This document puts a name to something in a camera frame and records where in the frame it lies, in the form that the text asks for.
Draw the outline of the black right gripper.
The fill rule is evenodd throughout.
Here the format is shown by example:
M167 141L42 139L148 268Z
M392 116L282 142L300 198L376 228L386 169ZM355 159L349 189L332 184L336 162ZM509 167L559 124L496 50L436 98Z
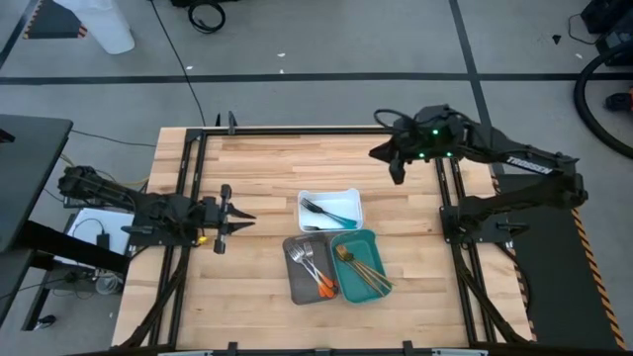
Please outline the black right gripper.
M419 152L413 145L406 143L402 136L393 135L389 141L372 148L370 156L381 161L389 161L392 180L396 185L401 185L405 181L405 164L411 164L419 159Z

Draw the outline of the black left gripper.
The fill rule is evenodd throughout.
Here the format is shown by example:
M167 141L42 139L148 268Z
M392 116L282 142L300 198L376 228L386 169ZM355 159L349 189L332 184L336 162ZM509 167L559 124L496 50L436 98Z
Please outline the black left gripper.
M219 202L217 202L215 197L204 197L202 200L204 207L202 227L214 228L217 231L218 234L214 242L214 252L217 254L224 254L226 252L226 236L228 235L227 215L231 193L232 189L230 185L222 184ZM241 219L255 219L255 216L237 209L234 205L230 205L230 214ZM230 224L230 232L234 233L252 225L253 222L232 222Z

